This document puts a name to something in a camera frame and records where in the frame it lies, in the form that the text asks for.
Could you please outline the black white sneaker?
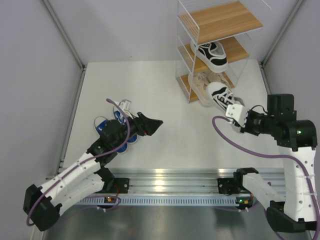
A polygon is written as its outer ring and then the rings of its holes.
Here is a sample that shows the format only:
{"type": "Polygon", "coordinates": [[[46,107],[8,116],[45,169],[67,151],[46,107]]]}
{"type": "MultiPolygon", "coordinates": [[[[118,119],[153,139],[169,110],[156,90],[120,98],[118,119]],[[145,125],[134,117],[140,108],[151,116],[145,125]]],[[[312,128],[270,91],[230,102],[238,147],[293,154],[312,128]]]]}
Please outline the black white sneaker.
{"type": "Polygon", "coordinates": [[[219,41],[212,41],[199,46],[191,41],[190,48],[212,72],[219,74],[228,69],[227,54],[219,41]]]}
{"type": "Polygon", "coordinates": [[[210,106],[218,108],[223,116],[226,116],[227,108],[229,105],[242,105],[245,106],[244,101],[237,96],[234,96],[232,90],[224,83],[211,82],[206,87],[206,93],[210,106]]]}

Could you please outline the beige lace sneaker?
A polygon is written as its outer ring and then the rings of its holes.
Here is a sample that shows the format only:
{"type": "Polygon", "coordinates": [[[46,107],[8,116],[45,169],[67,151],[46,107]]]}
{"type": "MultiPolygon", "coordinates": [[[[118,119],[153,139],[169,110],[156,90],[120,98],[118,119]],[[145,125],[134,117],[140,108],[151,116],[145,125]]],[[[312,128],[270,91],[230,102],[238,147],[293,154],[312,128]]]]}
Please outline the beige lace sneaker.
{"type": "Polygon", "coordinates": [[[190,88],[196,96],[198,97],[200,103],[205,107],[213,106],[213,102],[208,95],[207,86],[209,85],[209,81],[207,79],[207,75],[203,72],[196,74],[188,74],[188,83],[190,88]]]}
{"type": "Polygon", "coordinates": [[[223,73],[215,73],[211,70],[206,72],[206,77],[209,83],[218,82],[226,85],[228,88],[231,88],[229,81],[225,78],[223,73]]]}

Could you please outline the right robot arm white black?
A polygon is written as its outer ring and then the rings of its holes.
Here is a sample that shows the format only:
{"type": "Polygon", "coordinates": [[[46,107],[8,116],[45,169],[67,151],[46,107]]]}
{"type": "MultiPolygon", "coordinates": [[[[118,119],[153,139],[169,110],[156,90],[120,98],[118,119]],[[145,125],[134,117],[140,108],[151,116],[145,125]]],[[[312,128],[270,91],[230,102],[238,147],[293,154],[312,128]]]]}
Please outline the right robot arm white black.
{"type": "Polygon", "coordinates": [[[320,208],[315,187],[314,160],[317,130],[310,120],[298,120],[292,94],[271,94],[267,112],[258,113],[242,104],[227,107],[226,114],[241,133],[270,135],[279,147],[284,169],[285,196],[282,197],[254,169],[238,169],[236,191],[250,191],[266,211],[267,221],[275,232],[320,235],[320,208]]]}

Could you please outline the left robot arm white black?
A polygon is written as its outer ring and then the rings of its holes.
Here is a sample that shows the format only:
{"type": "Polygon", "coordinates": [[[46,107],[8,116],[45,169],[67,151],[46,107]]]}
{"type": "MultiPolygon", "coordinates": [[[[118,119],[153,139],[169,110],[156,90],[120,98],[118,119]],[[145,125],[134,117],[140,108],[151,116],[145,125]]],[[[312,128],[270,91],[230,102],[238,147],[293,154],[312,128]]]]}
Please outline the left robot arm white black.
{"type": "Polygon", "coordinates": [[[117,148],[134,135],[152,136],[162,124],[162,120],[148,118],[141,112],[124,124],[107,120],[99,138],[70,167],[40,186],[32,184],[26,189],[26,224],[44,232],[82,199],[100,191],[109,193],[115,177],[106,165],[117,156],[117,148]]]}

